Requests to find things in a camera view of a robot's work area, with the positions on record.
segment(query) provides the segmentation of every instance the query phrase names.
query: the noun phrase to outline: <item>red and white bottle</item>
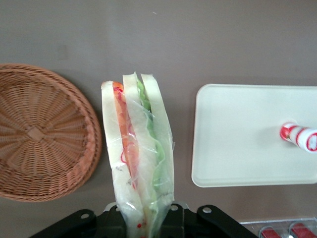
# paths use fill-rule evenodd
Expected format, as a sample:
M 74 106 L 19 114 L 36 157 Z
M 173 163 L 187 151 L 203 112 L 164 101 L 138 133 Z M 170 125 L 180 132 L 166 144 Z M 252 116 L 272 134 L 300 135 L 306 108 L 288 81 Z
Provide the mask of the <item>red and white bottle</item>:
M 288 122 L 282 126 L 279 134 L 283 140 L 290 141 L 310 153 L 317 153 L 317 129 Z

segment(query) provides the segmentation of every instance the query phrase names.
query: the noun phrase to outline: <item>plastic container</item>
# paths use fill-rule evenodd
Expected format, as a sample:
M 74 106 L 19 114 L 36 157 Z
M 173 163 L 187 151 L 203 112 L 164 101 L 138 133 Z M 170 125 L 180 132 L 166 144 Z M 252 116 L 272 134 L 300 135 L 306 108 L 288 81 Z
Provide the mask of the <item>plastic container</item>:
M 317 182 L 317 157 L 279 135 L 317 128 L 317 87 L 208 84 L 197 93 L 192 180 L 199 187 Z

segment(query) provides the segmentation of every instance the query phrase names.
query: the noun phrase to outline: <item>small bottle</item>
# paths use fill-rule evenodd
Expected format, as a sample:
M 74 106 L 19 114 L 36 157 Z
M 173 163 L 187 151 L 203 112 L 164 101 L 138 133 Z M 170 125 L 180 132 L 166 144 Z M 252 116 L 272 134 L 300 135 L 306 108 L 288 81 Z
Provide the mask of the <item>small bottle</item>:
M 293 223 L 289 227 L 289 233 L 294 238 L 317 238 L 317 236 L 309 230 L 303 223 Z
M 310 153 L 317 153 L 317 129 L 299 126 L 295 123 L 285 123 L 280 136 L 285 141 L 290 141 Z
M 259 232 L 259 238 L 282 238 L 273 227 L 263 227 Z

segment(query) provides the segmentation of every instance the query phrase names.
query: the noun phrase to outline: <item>woven basket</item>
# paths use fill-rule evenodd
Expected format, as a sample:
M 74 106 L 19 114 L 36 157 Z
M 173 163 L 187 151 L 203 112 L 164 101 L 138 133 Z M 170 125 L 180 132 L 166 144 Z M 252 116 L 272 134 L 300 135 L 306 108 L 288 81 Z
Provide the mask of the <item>woven basket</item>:
M 43 68 L 0 64 L 0 196 L 65 196 L 91 176 L 101 148 L 96 114 L 73 84 Z

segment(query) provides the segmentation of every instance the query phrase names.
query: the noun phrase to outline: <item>metal screw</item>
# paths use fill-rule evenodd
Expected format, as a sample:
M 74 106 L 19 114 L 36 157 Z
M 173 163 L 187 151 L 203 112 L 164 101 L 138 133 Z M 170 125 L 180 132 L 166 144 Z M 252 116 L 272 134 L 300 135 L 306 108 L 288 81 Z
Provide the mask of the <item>metal screw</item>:
M 84 213 L 83 215 L 80 216 L 81 219 L 86 219 L 89 217 L 88 213 Z
M 176 206 L 176 205 L 171 205 L 170 209 L 171 209 L 172 211 L 177 211 L 177 210 L 178 210 L 178 206 Z
M 211 213 L 211 209 L 209 207 L 204 207 L 203 212 L 205 213 Z

